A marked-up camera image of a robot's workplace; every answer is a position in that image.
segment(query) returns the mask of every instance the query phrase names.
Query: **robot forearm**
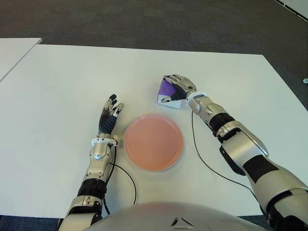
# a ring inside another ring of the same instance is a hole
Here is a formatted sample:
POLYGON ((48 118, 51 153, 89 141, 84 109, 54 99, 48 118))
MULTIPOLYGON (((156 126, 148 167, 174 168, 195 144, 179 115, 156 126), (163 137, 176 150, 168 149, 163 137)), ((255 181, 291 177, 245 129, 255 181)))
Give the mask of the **robot forearm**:
POLYGON ((270 225, 276 230, 288 230, 288 225, 306 230, 308 187, 270 161, 265 145, 204 93, 192 92, 186 102, 218 138, 219 150, 233 171, 248 177, 270 225))
POLYGON ((107 192, 107 183, 111 165, 109 164, 114 153, 111 147, 117 145, 117 136, 111 138, 111 132, 116 124, 116 119, 123 109, 116 103, 116 96, 112 95, 106 102, 99 122, 99 132, 92 140, 93 148, 90 151, 90 164, 86 170, 77 197, 61 224, 60 231, 78 231, 88 228, 102 219, 103 198, 107 192))

